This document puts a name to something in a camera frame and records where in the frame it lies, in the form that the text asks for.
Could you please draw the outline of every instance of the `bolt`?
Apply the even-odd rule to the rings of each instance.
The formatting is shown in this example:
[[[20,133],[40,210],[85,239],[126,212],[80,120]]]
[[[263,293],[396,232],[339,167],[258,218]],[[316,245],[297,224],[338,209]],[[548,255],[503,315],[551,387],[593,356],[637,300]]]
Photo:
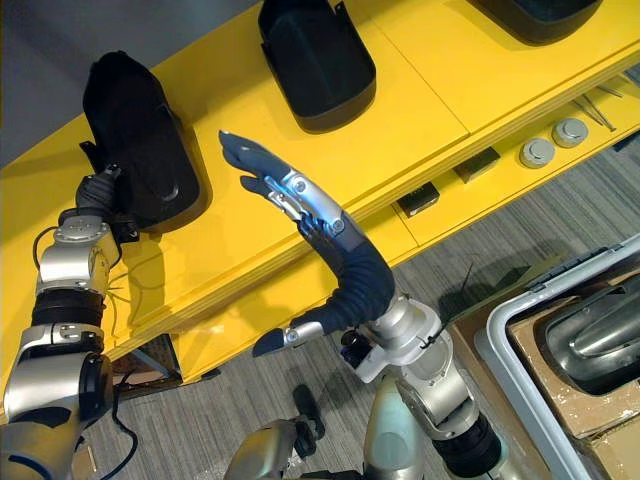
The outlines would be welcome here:
[[[333,230],[333,233],[340,233],[344,230],[344,222],[340,219],[336,220],[333,222],[333,225],[331,225],[331,230]]]

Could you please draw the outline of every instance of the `black tray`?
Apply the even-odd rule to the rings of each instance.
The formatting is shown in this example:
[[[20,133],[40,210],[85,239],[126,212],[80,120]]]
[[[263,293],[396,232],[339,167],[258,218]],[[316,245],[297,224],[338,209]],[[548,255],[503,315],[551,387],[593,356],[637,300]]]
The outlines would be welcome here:
[[[533,45],[553,43],[575,32],[602,3],[602,0],[470,1],[514,37]]]
[[[372,102],[376,68],[343,3],[266,0],[258,25],[267,62],[296,121],[311,133],[338,128]]]
[[[96,172],[112,163],[122,169],[118,209],[139,229],[166,232],[204,211],[180,122],[149,70],[124,52],[107,53],[91,67],[82,106],[96,144],[81,147]]]

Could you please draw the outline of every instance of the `dark blue glove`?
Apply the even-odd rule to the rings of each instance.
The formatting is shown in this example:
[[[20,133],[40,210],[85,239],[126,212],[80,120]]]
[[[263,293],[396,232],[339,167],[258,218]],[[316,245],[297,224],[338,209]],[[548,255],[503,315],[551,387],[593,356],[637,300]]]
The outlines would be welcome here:
[[[274,329],[256,343],[259,356],[310,338],[376,320],[393,298],[395,282],[380,252],[342,208],[302,173],[251,140],[220,132],[224,158],[243,176],[242,186],[282,209],[329,265],[338,288],[327,302]]]

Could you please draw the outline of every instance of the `gray wall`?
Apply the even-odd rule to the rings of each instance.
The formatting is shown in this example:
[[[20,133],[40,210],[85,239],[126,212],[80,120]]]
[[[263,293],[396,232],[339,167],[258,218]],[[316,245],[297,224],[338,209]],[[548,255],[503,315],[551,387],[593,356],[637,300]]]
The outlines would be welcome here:
[[[152,67],[257,0],[4,0],[0,166],[82,111],[89,66]]]

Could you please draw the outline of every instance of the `yellow shelf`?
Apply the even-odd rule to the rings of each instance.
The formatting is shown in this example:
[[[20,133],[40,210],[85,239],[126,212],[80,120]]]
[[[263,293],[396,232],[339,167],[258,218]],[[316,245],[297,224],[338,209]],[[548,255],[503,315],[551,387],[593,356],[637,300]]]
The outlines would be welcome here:
[[[615,132],[597,125],[573,105],[566,105],[496,144],[501,156],[497,165],[470,183],[464,184],[453,172],[436,178],[433,183],[440,199],[434,206],[411,218],[397,205],[397,216],[387,207],[384,213],[363,223],[365,231],[387,261],[396,265],[640,128],[640,89],[623,77],[610,80],[607,86],[623,93],[624,98],[600,90],[588,95],[617,127]],[[572,149],[556,147],[554,160],[544,168],[522,166],[518,160],[521,145],[533,137],[552,141],[551,127],[567,117],[580,118],[588,125],[587,140]],[[408,231],[400,228],[399,219]],[[183,325],[174,335],[173,344],[184,381],[197,381],[203,373],[250,348],[265,331],[288,324],[293,317],[323,303],[333,288],[333,275],[311,255],[211,318]]]
[[[602,2],[583,26],[543,47],[513,38],[468,0],[358,0],[470,131],[638,44],[639,0]]]
[[[103,320],[111,355],[229,301],[308,251],[286,217],[240,187],[240,172],[222,158],[219,129],[264,142],[342,204],[467,135],[375,24],[352,2],[347,6],[375,58],[378,91],[365,114],[334,132],[310,135],[296,124],[260,47],[259,5],[154,69],[171,106],[195,132],[214,198],[186,227],[124,246]],[[424,122],[425,111],[437,125]],[[2,349],[9,352],[3,384],[34,300],[31,242],[71,206],[89,173],[77,147],[88,138],[86,120],[78,117],[0,172],[2,293],[11,299],[2,315],[12,319],[3,324]],[[41,196],[25,195],[34,191]]]
[[[620,91],[624,97],[618,98],[599,89],[589,92],[588,96],[617,127],[614,132],[596,124],[573,103],[567,104],[495,144],[494,148],[500,154],[497,164],[471,182],[463,183],[453,171],[433,180],[440,192],[440,199],[435,205],[410,218],[396,205],[396,210],[421,249],[473,223],[640,128],[640,89],[626,77],[616,77],[606,85]],[[551,128],[558,120],[567,117],[585,122],[589,129],[587,139],[575,148],[556,146],[553,160],[543,168],[524,167],[519,161],[522,145],[534,137],[553,142]]]
[[[391,207],[361,226],[390,263],[417,247]],[[336,287],[333,273],[312,253],[219,311],[183,324],[172,340],[184,381],[198,380],[251,347],[264,332],[323,302]]]
[[[123,261],[111,274],[103,321],[106,352],[117,358],[156,335],[208,316],[308,252],[283,215],[240,188],[239,172],[222,160],[218,129],[263,142],[322,185],[357,220],[367,219],[640,61],[640,31],[629,30],[633,15],[626,11],[635,5],[631,0],[603,2],[574,34],[576,40],[572,35],[531,50],[515,48],[499,27],[469,11],[462,0],[348,0],[376,63],[378,89],[362,116],[323,135],[300,130],[269,71],[260,48],[259,5],[167,59],[153,71],[195,134],[213,203],[178,231],[161,238],[145,235],[125,245]],[[416,24],[416,19],[425,23]],[[438,22],[443,26],[435,28]],[[581,48],[573,48],[578,43]],[[569,50],[570,59],[559,56]],[[481,66],[482,58],[500,68]],[[532,76],[528,62],[534,60]],[[545,60],[553,64],[548,80],[539,77]],[[474,82],[486,90],[473,90]],[[503,91],[508,93],[504,98]],[[0,171],[2,388],[20,332],[30,322],[36,277],[29,267],[31,242],[72,206],[78,182],[90,171],[77,144],[89,138],[85,118],[77,117]],[[248,345],[251,339],[243,341]]]

